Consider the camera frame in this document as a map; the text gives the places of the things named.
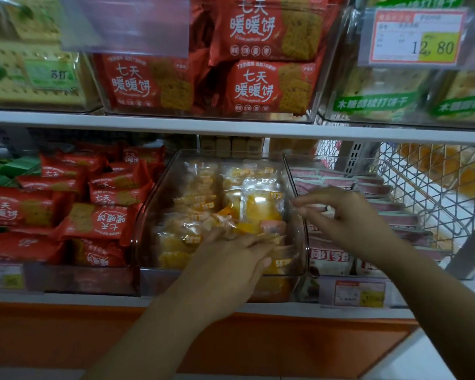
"white shelf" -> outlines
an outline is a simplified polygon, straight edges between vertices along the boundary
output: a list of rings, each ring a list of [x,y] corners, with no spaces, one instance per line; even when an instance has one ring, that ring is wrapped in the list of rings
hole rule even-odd
[[[131,306],[146,307],[151,299],[131,296],[79,295],[57,293],[4,293],[0,302],[28,304],[63,304],[79,306]],[[387,308],[325,308],[318,304],[285,302],[274,304],[247,303],[236,310],[241,313],[262,315],[315,317],[326,319],[413,319],[408,309]]]
[[[352,141],[420,142],[475,145],[475,131],[432,127],[364,127],[360,124],[322,125],[261,121],[216,121],[193,118],[99,116],[0,110],[0,124],[29,127],[125,130],[201,135],[315,138]]]

